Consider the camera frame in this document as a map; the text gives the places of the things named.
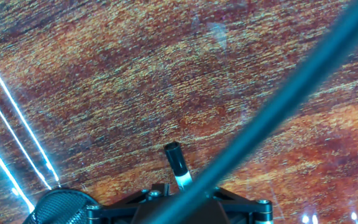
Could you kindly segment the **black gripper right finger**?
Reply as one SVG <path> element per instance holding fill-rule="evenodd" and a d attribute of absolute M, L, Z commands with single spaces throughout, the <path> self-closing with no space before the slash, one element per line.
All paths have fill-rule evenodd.
<path fill-rule="evenodd" d="M 215 187 L 208 198 L 218 202 L 229 224 L 273 223 L 273 205 L 270 200 L 249 200 L 221 187 Z"/>

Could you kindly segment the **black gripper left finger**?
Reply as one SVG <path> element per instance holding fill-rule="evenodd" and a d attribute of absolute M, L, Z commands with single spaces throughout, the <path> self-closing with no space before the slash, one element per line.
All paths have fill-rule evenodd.
<path fill-rule="evenodd" d="M 112 205 L 88 205 L 86 223 L 131 223 L 141 205 L 169 195 L 170 184 L 152 184 L 150 189 L 141 189 Z"/>

